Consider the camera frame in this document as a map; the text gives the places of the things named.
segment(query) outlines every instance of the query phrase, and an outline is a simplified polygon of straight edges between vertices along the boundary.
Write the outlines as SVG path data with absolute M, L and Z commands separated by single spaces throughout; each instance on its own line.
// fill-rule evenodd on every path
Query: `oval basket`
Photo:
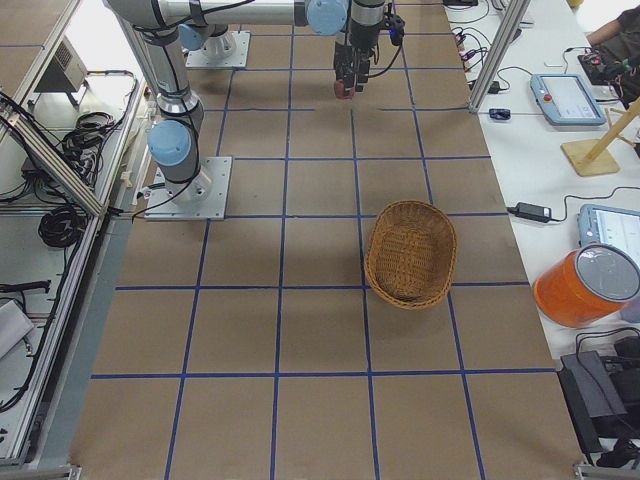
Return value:
M 376 219 L 365 273 L 392 305 L 428 308 L 451 288 L 456 247 L 456 232 L 442 211 L 425 202 L 392 203 Z

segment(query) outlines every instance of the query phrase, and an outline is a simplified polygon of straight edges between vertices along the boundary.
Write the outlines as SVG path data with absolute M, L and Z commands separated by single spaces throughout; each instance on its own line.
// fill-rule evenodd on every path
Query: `display screen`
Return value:
M 619 248 L 640 265 L 640 217 L 607 210 L 595 212 L 600 241 Z
M 575 77 L 542 77 L 561 118 L 596 118 L 596 112 Z

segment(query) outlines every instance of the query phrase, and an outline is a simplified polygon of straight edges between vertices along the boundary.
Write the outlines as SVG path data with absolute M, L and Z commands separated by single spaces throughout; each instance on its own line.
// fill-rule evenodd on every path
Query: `gray lid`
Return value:
M 576 255 L 576 272 L 591 292 L 610 302 L 626 302 L 640 292 L 640 271 L 611 245 L 591 244 Z

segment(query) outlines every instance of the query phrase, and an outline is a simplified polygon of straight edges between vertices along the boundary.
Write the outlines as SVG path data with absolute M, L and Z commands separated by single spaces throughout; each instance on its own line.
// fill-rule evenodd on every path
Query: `orange bucket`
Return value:
M 620 310 L 640 292 L 640 270 L 610 245 L 591 243 L 569 253 L 533 285 L 538 307 L 555 322 L 583 327 Z

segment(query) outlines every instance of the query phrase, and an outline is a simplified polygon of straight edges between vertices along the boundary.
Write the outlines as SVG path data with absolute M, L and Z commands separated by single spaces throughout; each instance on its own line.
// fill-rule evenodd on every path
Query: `tablet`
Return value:
M 613 245 L 640 265 L 640 212 L 586 204 L 580 208 L 578 228 L 581 245 Z
M 607 119 L 578 75 L 538 74 L 531 91 L 552 125 L 602 125 Z

